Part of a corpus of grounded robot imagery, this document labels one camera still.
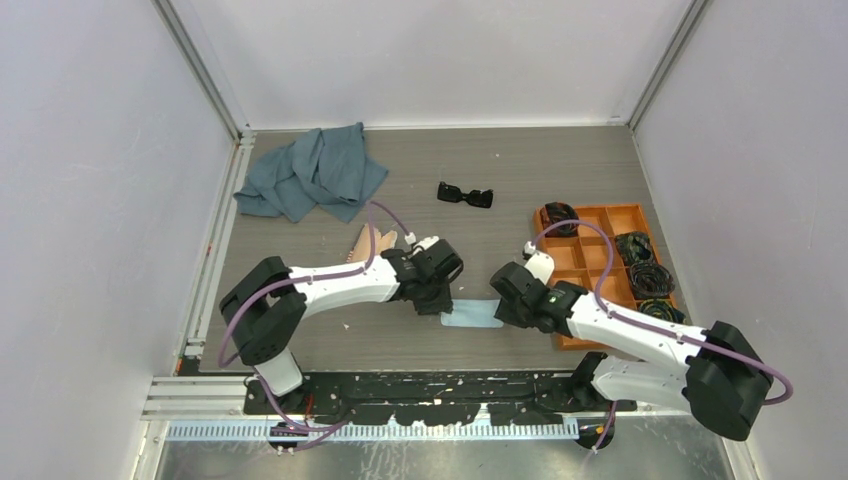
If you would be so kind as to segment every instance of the beige glove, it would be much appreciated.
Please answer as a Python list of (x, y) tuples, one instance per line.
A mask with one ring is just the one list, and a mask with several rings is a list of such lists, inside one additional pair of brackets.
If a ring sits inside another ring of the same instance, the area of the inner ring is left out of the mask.
[[(379, 255), (383, 250), (394, 248), (395, 242), (397, 241), (397, 232), (389, 230), (385, 235), (381, 235), (380, 231), (375, 228), (374, 239), (377, 247), (377, 252), (374, 255)], [(359, 239), (353, 246), (353, 250), (351, 250), (347, 256), (347, 263), (364, 262), (365, 260), (368, 260), (368, 254), (370, 251), (371, 239), (368, 234), (368, 224), (365, 224), (362, 227), (362, 231), (359, 232)]]

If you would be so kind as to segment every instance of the sunglasses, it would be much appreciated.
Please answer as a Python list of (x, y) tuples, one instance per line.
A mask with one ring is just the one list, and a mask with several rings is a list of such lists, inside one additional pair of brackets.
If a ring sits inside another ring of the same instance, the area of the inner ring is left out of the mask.
[(485, 192), (481, 192), (480, 190), (471, 190), (468, 193), (462, 193), (462, 190), (455, 185), (448, 185), (445, 182), (439, 182), (439, 190), (436, 193), (436, 198), (443, 202), (450, 203), (459, 203), (465, 200), (465, 202), (472, 207), (490, 208), (492, 206), (492, 200), (495, 198), (495, 194), (491, 189), (486, 190)]

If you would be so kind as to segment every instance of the light blue cloth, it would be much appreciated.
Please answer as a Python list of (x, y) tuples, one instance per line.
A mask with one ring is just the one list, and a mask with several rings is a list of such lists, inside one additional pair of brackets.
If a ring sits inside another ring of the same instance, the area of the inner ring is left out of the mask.
[(446, 327), (500, 328), (503, 322), (495, 318), (500, 300), (454, 300), (453, 312), (442, 312)]
[(316, 128), (262, 155), (234, 197), (239, 213), (297, 223), (317, 204), (348, 223), (388, 173), (365, 153), (362, 123)]

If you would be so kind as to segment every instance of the orange tray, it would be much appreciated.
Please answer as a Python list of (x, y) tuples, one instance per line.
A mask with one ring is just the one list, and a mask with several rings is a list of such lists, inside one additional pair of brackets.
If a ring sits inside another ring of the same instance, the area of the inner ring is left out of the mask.
[[(574, 207), (574, 210), (580, 220), (601, 227), (611, 240), (622, 233), (639, 231), (647, 233), (651, 237), (651, 245), (656, 245), (654, 235), (648, 228), (648, 222), (645, 221), (645, 212), (639, 204)], [(536, 210), (533, 214), (536, 235), (549, 225), (550, 220), (544, 207)], [(549, 286), (559, 281), (566, 281), (593, 290), (607, 264), (607, 247), (604, 240), (597, 232), (587, 227), (578, 227), (576, 237), (544, 237), (537, 247), (553, 257), (555, 262), (555, 270), (548, 282)], [(654, 256), (658, 263), (662, 263), (656, 250), (654, 250)], [(641, 300), (636, 300), (630, 291), (627, 269), (618, 251), (614, 253), (612, 270), (601, 288), (601, 296), (621, 306), (636, 310), (642, 303)], [(673, 295), (668, 301), (677, 308)], [(558, 350), (605, 348), (597, 342), (568, 338), (556, 333), (553, 334), (553, 341), (554, 347)]]

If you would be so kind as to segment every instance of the white wall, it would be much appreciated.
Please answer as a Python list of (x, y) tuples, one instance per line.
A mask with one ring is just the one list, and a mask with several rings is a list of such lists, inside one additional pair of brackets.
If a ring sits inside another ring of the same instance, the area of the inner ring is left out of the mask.
[(846, 25), (845, 2), (713, 2), (637, 130), (693, 317), (795, 383), (754, 427), (765, 478), (848, 470)]
[(232, 110), (285, 129), (624, 123), (689, 1), (176, 3)]
[(0, 477), (119, 479), (232, 144), (147, 0), (4, 2), (0, 65)]

